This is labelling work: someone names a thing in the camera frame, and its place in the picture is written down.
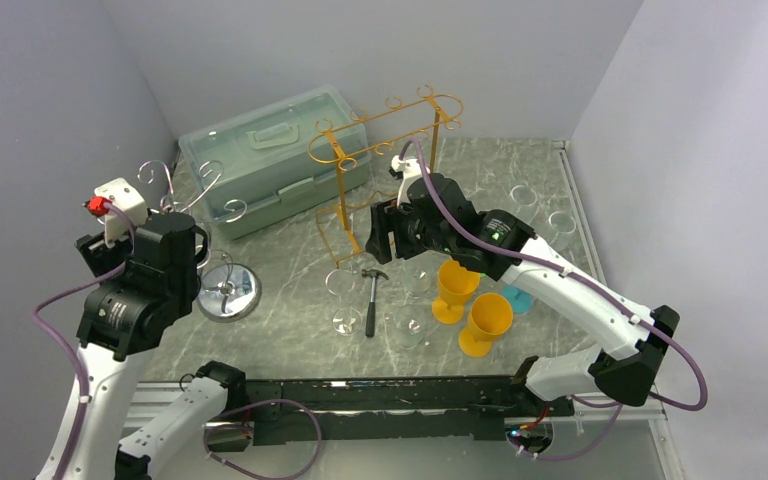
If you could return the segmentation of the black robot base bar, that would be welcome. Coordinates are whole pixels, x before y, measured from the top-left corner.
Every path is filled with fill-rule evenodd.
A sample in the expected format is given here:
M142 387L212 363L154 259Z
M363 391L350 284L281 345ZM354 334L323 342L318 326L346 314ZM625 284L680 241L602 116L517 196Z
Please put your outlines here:
M522 424L569 417L508 375L252 380L211 418L241 426L256 446L293 441L470 437L498 441Z

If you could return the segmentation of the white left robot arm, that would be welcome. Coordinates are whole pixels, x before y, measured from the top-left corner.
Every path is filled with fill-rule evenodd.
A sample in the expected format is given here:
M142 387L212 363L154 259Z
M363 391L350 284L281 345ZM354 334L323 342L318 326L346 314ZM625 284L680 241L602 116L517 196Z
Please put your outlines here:
M164 331L191 313L206 232L184 213L151 214L107 245L86 235L76 248L99 281L79 323L78 370L40 479L155 479L208 421L247 406L244 372L210 361L168 406L122 434L140 379Z

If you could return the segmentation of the orange wine glass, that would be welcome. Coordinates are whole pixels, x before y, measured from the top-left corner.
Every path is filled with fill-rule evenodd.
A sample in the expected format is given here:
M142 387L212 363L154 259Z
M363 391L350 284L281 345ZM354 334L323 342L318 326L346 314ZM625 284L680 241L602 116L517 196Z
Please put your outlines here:
M466 326L459 333L460 349L470 357L487 355L493 343L510 329L513 318L511 305L500 294L478 296L470 308Z
M457 261L445 261L438 270L437 296L431 307L433 317L445 325L458 323L480 280L479 273L467 270Z

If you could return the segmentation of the blue wine glass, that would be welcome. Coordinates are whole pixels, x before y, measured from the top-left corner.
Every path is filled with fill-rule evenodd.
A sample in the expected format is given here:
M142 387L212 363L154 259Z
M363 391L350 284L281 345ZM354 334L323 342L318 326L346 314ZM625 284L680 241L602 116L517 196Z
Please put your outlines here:
M533 306L532 295L514 286L505 286L500 291L500 295L508 301L515 315L525 314Z

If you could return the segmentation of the clear glass chrome rack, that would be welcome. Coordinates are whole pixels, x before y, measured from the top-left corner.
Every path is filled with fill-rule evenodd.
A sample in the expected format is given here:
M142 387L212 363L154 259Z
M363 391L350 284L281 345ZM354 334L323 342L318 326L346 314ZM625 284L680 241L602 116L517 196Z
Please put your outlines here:
M403 289L409 297L419 298L428 291L431 274L426 266L421 263L404 262L402 270Z
M353 335L360 330L360 312L354 306L358 280L355 275L344 269L332 270L325 279L325 286L332 296L334 314L332 326L342 335Z

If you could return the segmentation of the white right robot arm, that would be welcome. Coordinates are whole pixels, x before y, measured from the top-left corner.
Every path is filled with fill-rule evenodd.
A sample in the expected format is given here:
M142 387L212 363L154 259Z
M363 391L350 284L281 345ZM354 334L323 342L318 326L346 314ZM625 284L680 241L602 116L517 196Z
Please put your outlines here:
M524 360L510 391L520 413L534 415L549 401L580 393L600 392L634 407L649 398L679 321L670 307L621 299L503 210L477 212L470 202L456 201L455 219L478 244L456 231L428 197L402 206L377 202L370 215L366 250L379 263L426 251L446 254L469 271L529 293L595 340L588 350Z

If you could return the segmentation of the clear wine glass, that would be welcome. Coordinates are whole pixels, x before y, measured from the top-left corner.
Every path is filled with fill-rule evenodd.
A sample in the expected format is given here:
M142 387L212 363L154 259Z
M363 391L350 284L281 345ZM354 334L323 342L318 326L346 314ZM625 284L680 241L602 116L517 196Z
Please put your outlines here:
M576 219L563 211L555 211L550 214L547 219L547 227L546 238L550 246L558 252L567 249L578 235Z
M509 195L516 205L517 216L524 222L530 223L535 218L539 208L535 191L528 185L520 184L514 186Z

